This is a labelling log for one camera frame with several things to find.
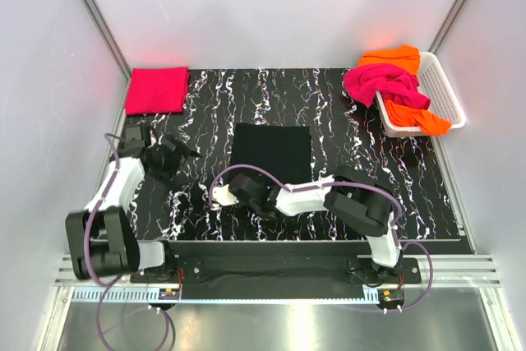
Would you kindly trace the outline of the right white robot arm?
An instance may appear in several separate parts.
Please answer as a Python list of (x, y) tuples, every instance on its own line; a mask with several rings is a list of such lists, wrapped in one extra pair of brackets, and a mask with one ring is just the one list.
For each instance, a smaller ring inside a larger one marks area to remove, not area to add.
[(349, 167), (313, 182), (291, 184), (255, 165), (232, 165), (213, 180), (209, 204), (212, 210), (246, 207), (272, 221), (326, 211), (366, 238), (377, 279), (388, 283), (403, 271), (397, 236), (400, 203), (389, 187)]

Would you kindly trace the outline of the black t-shirt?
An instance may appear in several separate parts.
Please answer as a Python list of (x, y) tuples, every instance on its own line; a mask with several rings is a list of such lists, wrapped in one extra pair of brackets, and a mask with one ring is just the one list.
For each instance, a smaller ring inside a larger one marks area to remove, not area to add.
[(256, 166), (283, 183), (310, 182), (310, 128), (239, 123), (234, 128), (230, 164)]

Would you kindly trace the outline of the orange t-shirt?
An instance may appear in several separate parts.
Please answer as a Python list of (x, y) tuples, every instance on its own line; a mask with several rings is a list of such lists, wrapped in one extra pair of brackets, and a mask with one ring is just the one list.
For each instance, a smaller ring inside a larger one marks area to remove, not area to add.
[(431, 100), (418, 91), (419, 67), (420, 53), (413, 46), (364, 53), (356, 69), (358, 100), (370, 106), (379, 93), (396, 127), (416, 127), (430, 136), (445, 135), (452, 123), (429, 111)]

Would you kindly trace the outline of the crumpled pink t-shirt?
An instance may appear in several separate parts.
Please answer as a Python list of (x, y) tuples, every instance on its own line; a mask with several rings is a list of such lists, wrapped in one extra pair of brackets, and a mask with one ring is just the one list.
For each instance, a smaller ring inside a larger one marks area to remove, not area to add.
[(431, 100), (418, 92), (418, 78), (388, 63), (355, 67), (344, 74), (344, 87), (355, 101), (370, 107), (376, 93), (412, 109), (429, 109)]

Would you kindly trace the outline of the white plastic basket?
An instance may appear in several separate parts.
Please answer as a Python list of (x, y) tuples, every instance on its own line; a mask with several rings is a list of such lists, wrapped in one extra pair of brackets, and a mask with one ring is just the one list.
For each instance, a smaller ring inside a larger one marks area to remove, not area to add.
[[(450, 130), (460, 129), (466, 117), (444, 69), (435, 54), (420, 52), (420, 67), (417, 78), (418, 92), (431, 100), (429, 111), (451, 122)], [(398, 127), (389, 119), (381, 93), (376, 93), (376, 103), (385, 134), (390, 138), (425, 136), (419, 127)]]

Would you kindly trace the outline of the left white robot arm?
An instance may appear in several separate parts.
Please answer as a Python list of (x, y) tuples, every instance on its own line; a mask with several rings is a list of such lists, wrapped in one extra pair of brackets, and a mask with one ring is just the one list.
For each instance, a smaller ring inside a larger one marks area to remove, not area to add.
[(65, 219), (72, 269), (80, 281), (149, 272), (161, 282), (177, 274), (177, 262), (163, 242), (138, 242), (129, 223), (129, 207), (138, 187), (151, 177), (171, 187), (179, 169), (197, 150), (174, 136), (156, 136), (148, 124), (104, 135), (112, 157), (99, 190), (84, 209)]

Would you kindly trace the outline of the folded pink t-shirt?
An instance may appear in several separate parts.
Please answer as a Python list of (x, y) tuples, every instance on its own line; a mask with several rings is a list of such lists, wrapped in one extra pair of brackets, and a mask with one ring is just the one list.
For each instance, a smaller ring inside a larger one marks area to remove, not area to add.
[(189, 77), (187, 67), (134, 68), (125, 114), (181, 113), (189, 91)]

